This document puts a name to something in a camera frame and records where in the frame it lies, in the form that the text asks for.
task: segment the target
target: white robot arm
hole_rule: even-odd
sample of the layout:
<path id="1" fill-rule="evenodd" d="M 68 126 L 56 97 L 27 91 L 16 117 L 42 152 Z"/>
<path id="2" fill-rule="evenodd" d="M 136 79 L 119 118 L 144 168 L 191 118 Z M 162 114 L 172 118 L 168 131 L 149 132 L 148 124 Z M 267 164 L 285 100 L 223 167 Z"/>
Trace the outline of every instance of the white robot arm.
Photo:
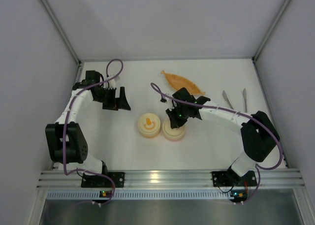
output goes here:
<path id="1" fill-rule="evenodd" d="M 244 151 L 229 167 L 226 174 L 229 181 L 233 182 L 234 185 L 237 185 L 241 177 L 253 169 L 258 162 L 263 162 L 276 146 L 273 138 L 253 119 L 262 123 L 278 140 L 280 139 L 268 116 L 261 111 L 252 115 L 235 112 L 219 107 L 204 96 L 195 99 L 185 88 L 175 92 L 173 97 L 181 102 L 172 102 L 172 107 L 166 110 L 171 128 L 181 127 L 189 117 L 192 117 L 217 123 L 241 136 Z"/>
<path id="2" fill-rule="evenodd" d="M 100 82 L 101 74 L 96 71 L 87 71 L 86 79 L 73 86 L 71 98 L 61 116 L 54 124 L 48 124 L 45 129 L 50 158 L 54 162 L 63 163 L 63 127 L 66 115 L 70 112 L 66 130 L 66 166 L 67 169 L 84 169 L 95 173 L 107 173 L 106 164 L 94 158 L 88 151 L 88 145 L 77 122 L 78 116 L 93 102 L 101 102 L 102 108 L 107 110 L 125 109 L 131 110 L 126 96 L 125 88 L 120 87 L 120 96 L 115 98 L 115 80 L 108 82 L 108 87 L 95 86 L 83 91 L 87 86 Z"/>

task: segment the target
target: gray floor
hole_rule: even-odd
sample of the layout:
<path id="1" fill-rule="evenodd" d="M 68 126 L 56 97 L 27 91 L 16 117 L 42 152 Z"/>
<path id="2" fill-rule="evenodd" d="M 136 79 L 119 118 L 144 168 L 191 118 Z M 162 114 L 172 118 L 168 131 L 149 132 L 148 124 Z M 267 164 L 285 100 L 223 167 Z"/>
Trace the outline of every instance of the gray floor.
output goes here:
<path id="1" fill-rule="evenodd" d="M 78 201 L 50 200 L 42 223 L 64 213 Z M 292 191 L 258 191 L 245 205 L 206 200 L 112 201 L 99 208 L 81 204 L 66 211 L 55 225 L 299 225 Z"/>

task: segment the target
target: white backdrop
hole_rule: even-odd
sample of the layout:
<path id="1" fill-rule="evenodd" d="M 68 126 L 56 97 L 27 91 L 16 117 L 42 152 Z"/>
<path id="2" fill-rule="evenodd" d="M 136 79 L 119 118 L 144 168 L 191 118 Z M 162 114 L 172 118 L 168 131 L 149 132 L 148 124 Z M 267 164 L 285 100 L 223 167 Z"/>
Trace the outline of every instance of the white backdrop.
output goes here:
<path id="1" fill-rule="evenodd" d="M 77 65 L 38 0 L 0 0 L 0 224 L 23 225 L 51 165 L 45 127 L 64 109 Z"/>
<path id="2" fill-rule="evenodd" d="M 283 0 L 48 0 L 82 60 L 252 57 Z"/>

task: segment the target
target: orange toy boat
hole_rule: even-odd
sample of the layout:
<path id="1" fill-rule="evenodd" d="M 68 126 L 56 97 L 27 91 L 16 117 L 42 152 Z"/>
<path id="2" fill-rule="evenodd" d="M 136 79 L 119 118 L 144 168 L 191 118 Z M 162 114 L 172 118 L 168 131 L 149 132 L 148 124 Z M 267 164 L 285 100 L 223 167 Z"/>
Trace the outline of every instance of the orange toy boat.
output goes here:
<path id="1" fill-rule="evenodd" d="M 205 92 L 202 92 L 193 82 L 188 79 L 178 76 L 171 73 L 165 73 L 164 70 L 161 72 L 164 74 L 165 79 L 169 83 L 169 85 L 176 91 L 185 87 L 191 95 L 205 95 Z"/>

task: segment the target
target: black bracket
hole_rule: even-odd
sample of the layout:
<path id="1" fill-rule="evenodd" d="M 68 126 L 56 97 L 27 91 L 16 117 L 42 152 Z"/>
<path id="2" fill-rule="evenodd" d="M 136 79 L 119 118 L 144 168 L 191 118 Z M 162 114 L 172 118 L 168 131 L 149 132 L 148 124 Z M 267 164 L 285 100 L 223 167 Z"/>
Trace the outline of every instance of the black bracket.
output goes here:
<path id="1" fill-rule="evenodd" d="M 267 114 L 258 111 L 252 114 L 252 118 L 265 125 L 280 140 L 280 137 L 272 125 Z M 242 142 L 244 151 L 248 157 L 256 162 L 263 162 L 269 153 L 275 148 L 276 143 L 269 133 L 253 120 L 242 124 L 241 128 Z"/>
<path id="2" fill-rule="evenodd" d="M 199 98 L 195 98 L 193 95 L 191 95 L 188 90 L 183 87 L 176 91 L 172 95 L 175 99 L 189 102 L 189 103 L 196 103 L 203 105 L 207 101 L 210 101 L 209 98 L 200 96 Z M 188 118 L 198 118 L 201 120 L 199 110 L 201 107 L 191 106 L 184 103 L 176 102 L 176 106 L 173 104 L 172 110 L 167 109 L 166 114 L 169 117 L 169 121 L 171 123 L 171 128 L 180 128 L 182 127 L 186 122 Z"/>
<path id="3" fill-rule="evenodd" d="M 115 89 L 108 89 L 104 90 L 104 100 L 103 100 L 103 109 L 107 110 L 116 110 L 118 109 L 124 109 L 124 110 L 131 110 L 126 94 L 125 94 L 125 88 L 120 87 L 119 92 L 119 98 L 116 98 L 116 88 Z"/>
<path id="4" fill-rule="evenodd" d="M 63 163 L 63 126 L 64 124 L 48 124 L 45 129 L 50 158 L 53 162 Z M 83 163 L 88 156 L 88 144 L 78 123 L 68 123 L 66 133 L 66 163 Z"/>
<path id="5" fill-rule="evenodd" d="M 233 181 L 227 177 L 227 171 L 213 171 L 212 180 L 214 187 L 233 187 L 240 186 L 244 187 L 244 182 L 246 181 L 248 187 L 257 186 L 257 180 L 254 171 L 248 171 L 243 177 L 239 178 L 239 184 L 235 185 Z"/>
<path id="6" fill-rule="evenodd" d="M 108 172 L 106 176 L 108 176 L 114 181 L 116 188 L 124 187 L 124 183 L 125 183 L 124 172 Z M 81 182 L 81 187 L 82 188 L 111 188 L 112 184 L 105 177 L 90 176 L 84 173 L 82 182 Z"/>

